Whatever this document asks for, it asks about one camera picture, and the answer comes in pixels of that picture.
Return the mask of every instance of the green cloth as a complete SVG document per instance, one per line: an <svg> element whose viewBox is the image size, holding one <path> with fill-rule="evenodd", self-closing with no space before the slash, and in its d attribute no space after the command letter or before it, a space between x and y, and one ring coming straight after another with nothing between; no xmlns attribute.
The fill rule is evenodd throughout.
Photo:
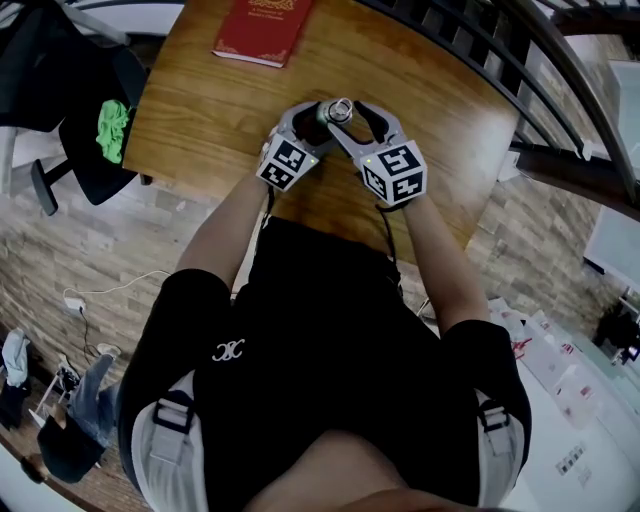
<svg viewBox="0 0 640 512"><path fill-rule="evenodd" d="M98 118L96 142L102 146L102 156L110 162L122 162L122 140L129 122L129 110L118 100L107 100L102 104Z"/></svg>

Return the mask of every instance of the power adapter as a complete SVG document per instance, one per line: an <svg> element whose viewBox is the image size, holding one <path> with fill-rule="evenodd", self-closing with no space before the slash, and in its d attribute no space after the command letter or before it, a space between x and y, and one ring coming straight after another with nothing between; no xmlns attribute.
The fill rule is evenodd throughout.
<svg viewBox="0 0 640 512"><path fill-rule="evenodd" d="M67 305L69 309L72 309L73 311L77 311L78 313L87 312L87 304L82 299L76 299L75 297L65 297L64 303Z"/></svg>

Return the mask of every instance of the person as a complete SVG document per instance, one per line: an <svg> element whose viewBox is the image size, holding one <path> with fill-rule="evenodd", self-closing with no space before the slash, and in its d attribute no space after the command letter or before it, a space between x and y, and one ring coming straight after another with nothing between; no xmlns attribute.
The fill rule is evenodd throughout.
<svg viewBox="0 0 640 512"><path fill-rule="evenodd" d="M38 432L40 452L20 461L23 471L36 483L44 482L50 475L71 484L79 482L110 444L119 383L102 391L100 384L120 355L120 349L101 343L97 350L100 357L73 391L67 410L55 404Z"/></svg>
<svg viewBox="0 0 640 512"><path fill-rule="evenodd" d="M242 179L163 283L118 398L129 478L156 512L498 506L531 411L434 203L403 212L439 339L386 255L277 217L231 304L268 191Z"/></svg>

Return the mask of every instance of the wooden tabletop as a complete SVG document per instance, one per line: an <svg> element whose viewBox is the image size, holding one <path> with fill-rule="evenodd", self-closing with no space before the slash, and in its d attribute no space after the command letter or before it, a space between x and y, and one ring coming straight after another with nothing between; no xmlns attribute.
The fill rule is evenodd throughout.
<svg viewBox="0 0 640 512"><path fill-rule="evenodd" d="M428 192L457 240L473 234L517 114L482 78L402 24L351 0L315 0L293 55L275 69L211 53L233 0L188 0L145 88L124 166L222 198L255 172L288 108L335 97L394 113L429 166ZM375 197L334 150L279 196L275 214L387 251ZM402 214L398 257L413 262Z"/></svg>

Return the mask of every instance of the red book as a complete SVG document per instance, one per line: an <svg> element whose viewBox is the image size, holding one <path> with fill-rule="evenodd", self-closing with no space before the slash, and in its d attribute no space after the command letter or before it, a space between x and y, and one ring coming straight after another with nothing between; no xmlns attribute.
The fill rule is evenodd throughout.
<svg viewBox="0 0 640 512"><path fill-rule="evenodd" d="M281 68L313 0L235 0L213 53Z"/></svg>

